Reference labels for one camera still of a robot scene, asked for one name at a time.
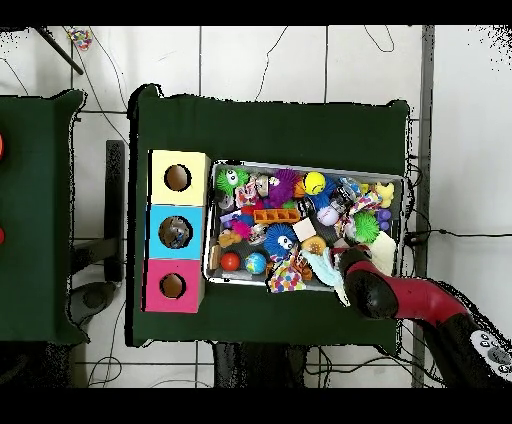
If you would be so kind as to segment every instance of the yellow cube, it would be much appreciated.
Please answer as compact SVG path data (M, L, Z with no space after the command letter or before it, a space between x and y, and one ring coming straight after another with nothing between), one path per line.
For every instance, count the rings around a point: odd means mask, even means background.
M153 150L151 203L156 205L204 206L210 159L200 152Z

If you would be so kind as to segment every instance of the green mat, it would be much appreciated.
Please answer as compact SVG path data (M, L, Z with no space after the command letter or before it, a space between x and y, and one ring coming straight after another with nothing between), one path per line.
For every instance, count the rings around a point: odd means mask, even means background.
M71 118L83 93L0 97L0 340L86 340L66 315Z
M133 293L127 299L127 340L380 345L394 353L395 320L367 320L341 307L333 293L269 294L261 287L207 284L197 314L141 312L147 151L403 175L408 113L404 101L239 103L191 95L161 98L155 85L138 89L129 107L128 255L135 267L127 270Z

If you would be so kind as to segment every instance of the round hole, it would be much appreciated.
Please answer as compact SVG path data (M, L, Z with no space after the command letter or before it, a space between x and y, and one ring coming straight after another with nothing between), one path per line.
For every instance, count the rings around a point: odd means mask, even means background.
M165 247L181 249L192 239L192 226L182 216L170 216L160 224L158 237Z
M172 191L184 191L190 186L192 175L186 166L172 165L164 175L165 185Z
M178 299L185 293L185 280L179 274L168 274L160 280L160 291L165 297Z

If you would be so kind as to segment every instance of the green fuzzy toy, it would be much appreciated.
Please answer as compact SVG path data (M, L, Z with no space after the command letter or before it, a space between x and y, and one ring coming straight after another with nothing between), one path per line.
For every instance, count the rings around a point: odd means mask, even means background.
M249 181L249 174L243 169L223 169L217 175L216 188L228 196L233 196L233 189L247 184L247 181Z
M371 244L379 235L379 223L370 212L361 211L354 214L356 240L359 243Z

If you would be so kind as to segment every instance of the yellow ball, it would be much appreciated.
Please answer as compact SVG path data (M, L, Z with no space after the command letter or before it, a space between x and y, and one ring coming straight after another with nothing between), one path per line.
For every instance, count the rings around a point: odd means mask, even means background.
M320 172L308 172L304 175L303 182L304 191L311 196L316 196L325 188L325 177Z

